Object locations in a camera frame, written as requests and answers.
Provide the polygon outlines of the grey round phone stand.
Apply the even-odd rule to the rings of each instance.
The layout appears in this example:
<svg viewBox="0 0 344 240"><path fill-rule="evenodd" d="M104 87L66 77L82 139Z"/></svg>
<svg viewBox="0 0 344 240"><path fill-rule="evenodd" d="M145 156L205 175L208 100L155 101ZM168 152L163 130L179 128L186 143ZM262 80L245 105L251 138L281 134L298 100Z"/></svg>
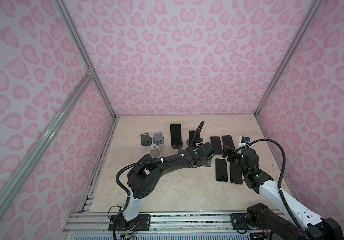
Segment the grey round phone stand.
<svg viewBox="0 0 344 240"><path fill-rule="evenodd" d="M155 133L153 135L152 141L156 146L164 144L164 136L162 132Z"/></svg>

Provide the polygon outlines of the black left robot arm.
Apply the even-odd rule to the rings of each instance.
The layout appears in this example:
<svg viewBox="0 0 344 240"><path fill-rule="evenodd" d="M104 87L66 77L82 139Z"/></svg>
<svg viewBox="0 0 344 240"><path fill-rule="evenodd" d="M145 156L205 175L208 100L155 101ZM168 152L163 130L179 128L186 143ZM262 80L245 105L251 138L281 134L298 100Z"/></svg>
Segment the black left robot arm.
<svg viewBox="0 0 344 240"><path fill-rule="evenodd" d="M179 149L177 154L167 157L144 155L138 162L123 167L115 177L118 186L126 192L126 202L119 216L126 222L134 220L139 214L141 199L153 192L161 177L180 169L198 168L216 153L215 147L207 142Z"/></svg>

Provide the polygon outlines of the dark round phone stand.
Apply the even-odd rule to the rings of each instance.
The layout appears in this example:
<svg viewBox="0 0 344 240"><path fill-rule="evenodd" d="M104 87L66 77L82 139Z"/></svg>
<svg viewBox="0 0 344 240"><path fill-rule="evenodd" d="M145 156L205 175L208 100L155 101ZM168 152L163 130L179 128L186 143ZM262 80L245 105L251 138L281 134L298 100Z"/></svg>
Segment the dark round phone stand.
<svg viewBox="0 0 344 240"><path fill-rule="evenodd" d="M153 143L152 138L150 137L149 133L141 134L140 135L140 144L143 147L149 147Z"/></svg>

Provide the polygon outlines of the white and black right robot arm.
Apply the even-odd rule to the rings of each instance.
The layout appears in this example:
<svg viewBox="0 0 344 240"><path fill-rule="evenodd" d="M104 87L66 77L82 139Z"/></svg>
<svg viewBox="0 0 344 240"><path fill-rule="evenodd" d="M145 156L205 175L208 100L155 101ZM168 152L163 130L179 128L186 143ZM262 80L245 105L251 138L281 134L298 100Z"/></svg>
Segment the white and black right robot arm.
<svg viewBox="0 0 344 240"><path fill-rule="evenodd" d="M260 169L259 156L248 146L239 149L223 147L223 157L234 163L249 189L268 200L283 216L262 203L247 208L246 223L250 228L264 228L283 240L342 240L337 221L323 218L284 191L280 184Z"/></svg>

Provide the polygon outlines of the white phone stand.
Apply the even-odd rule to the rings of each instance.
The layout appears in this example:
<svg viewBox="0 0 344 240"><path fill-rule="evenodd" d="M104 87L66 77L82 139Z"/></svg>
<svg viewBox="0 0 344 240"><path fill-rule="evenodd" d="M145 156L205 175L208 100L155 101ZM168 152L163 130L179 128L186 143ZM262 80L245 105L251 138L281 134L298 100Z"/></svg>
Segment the white phone stand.
<svg viewBox="0 0 344 240"><path fill-rule="evenodd" d="M152 158L161 158L161 150L160 147L155 146L149 149L149 154Z"/></svg>
<svg viewBox="0 0 344 240"><path fill-rule="evenodd" d="M212 166L212 160L203 160L200 164L201 167L211 167Z"/></svg>

